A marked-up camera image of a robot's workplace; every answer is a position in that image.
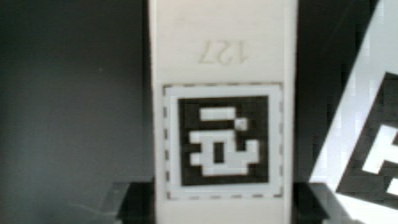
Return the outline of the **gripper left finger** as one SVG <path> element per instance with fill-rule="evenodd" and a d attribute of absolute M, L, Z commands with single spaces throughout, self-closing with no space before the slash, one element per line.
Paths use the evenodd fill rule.
<path fill-rule="evenodd" d="M 157 224 L 152 182 L 116 182 L 113 184 L 97 224 Z"/>

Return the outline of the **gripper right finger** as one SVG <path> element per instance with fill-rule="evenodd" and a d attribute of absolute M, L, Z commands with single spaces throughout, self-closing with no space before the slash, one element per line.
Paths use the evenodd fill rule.
<path fill-rule="evenodd" d="M 351 217 L 324 183 L 294 184 L 292 224 L 363 224 Z"/>

